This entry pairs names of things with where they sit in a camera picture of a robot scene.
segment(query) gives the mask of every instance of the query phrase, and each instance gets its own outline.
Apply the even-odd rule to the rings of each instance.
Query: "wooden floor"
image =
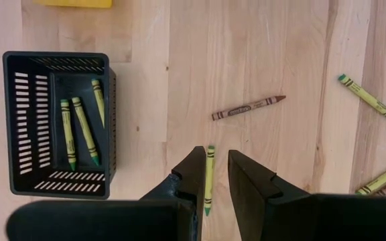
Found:
[[[106,9],[0,0],[0,240],[9,190],[2,54],[104,52],[116,71],[118,171],[111,199],[137,199],[194,146],[216,146],[203,240],[240,240],[227,151],[310,192],[352,193],[386,170],[386,118],[337,81],[386,104],[386,0],[114,0]],[[282,102],[213,122],[216,110]]]

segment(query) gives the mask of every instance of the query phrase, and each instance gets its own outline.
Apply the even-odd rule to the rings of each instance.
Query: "crayon tip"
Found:
[[[343,74],[343,75],[339,76],[338,80],[341,81],[341,80],[345,79],[345,77],[346,77],[346,75]]]
[[[285,96],[275,96],[275,98],[276,98],[276,102],[279,102],[279,101],[285,99]]]
[[[94,164],[99,166],[99,157],[92,157],[92,160],[93,160]]]
[[[75,171],[75,163],[70,163],[71,170]]]

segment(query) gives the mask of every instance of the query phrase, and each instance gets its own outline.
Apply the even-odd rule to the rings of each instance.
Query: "black plastic basket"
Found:
[[[10,188],[17,195],[107,199],[116,171],[115,74],[104,54],[6,52],[3,56]],[[105,100],[105,127],[91,80]],[[70,101],[77,168],[68,163],[60,100],[79,96],[101,164],[90,158]]]

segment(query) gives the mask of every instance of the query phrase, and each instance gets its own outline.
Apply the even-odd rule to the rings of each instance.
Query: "yellow-green crayon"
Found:
[[[366,186],[360,188],[358,191],[356,191],[356,194],[359,195],[370,195],[377,191],[379,191],[381,188],[386,186],[386,172],[384,174],[378,176],[375,180],[368,183]]]
[[[92,157],[93,162],[96,165],[99,165],[99,157],[97,153],[97,148],[94,145],[92,133],[90,132],[90,128],[88,127],[86,115],[84,114],[83,107],[81,106],[81,101],[79,97],[72,98],[72,103],[74,103],[75,112],[77,113],[77,117],[80,121],[81,129],[83,130],[84,138],[86,139],[86,144],[88,148],[88,152]]]
[[[351,80],[346,75],[341,75],[339,77],[339,81],[344,84],[348,89],[354,92],[357,96],[362,98],[367,104],[370,104],[373,108],[375,108],[379,113],[383,114],[386,117],[386,106],[382,104],[379,100],[369,94],[366,90],[361,88],[358,84],[356,84],[353,80]]]
[[[70,103],[68,100],[60,100],[60,107],[62,109],[62,120],[64,123],[64,133],[66,142],[66,152],[68,154],[68,162],[71,166],[71,170],[75,171],[75,165],[77,159],[75,157],[74,138],[72,138],[71,130],[71,114]]]
[[[104,116],[104,96],[102,95],[101,85],[99,84],[99,80],[92,80],[92,87],[94,92],[94,98],[96,99],[96,103],[98,104],[99,115],[101,116],[102,125],[105,128],[105,116]]]
[[[206,180],[205,180],[205,214],[208,216],[211,210],[212,203],[212,179],[214,177],[214,146],[208,146],[208,152],[206,154]]]

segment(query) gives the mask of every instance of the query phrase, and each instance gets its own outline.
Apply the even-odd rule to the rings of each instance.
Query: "yellow object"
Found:
[[[386,117],[386,106],[371,94],[369,94],[366,90],[361,88],[361,86],[356,84],[348,76],[343,74],[341,77],[339,77],[339,81]]]
[[[212,180],[214,177],[214,156],[215,148],[208,146],[208,152],[206,154],[206,180],[205,180],[205,214],[209,215],[212,203]]]
[[[64,122],[66,152],[68,154],[68,162],[71,166],[71,170],[75,171],[75,165],[77,159],[75,157],[74,138],[72,138],[71,130],[71,114],[70,103],[67,100],[60,100],[60,107],[62,109],[62,120]]]
[[[98,104],[99,115],[101,116],[102,126],[105,128],[105,114],[104,114],[104,96],[102,95],[101,85],[99,85],[99,80],[92,80],[94,98]]]
[[[81,106],[80,98],[79,97],[72,98],[72,103],[74,103],[75,112],[77,113],[78,119],[80,121],[84,138],[86,139],[88,152],[90,153],[90,156],[92,157],[93,162],[96,165],[99,165],[97,148],[94,145],[92,133],[90,132],[90,128],[88,127],[86,115],[84,114],[83,107]]]
[[[360,188],[358,191],[356,191],[356,194],[360,195],[370,195],[372,193],[375,193],[376,191],[379,191],[381,188],[386,186],[386,172],[366,186]]]
[[[65,7],[100,7],[110,8],[113,0],[35,0],[36,3]]]

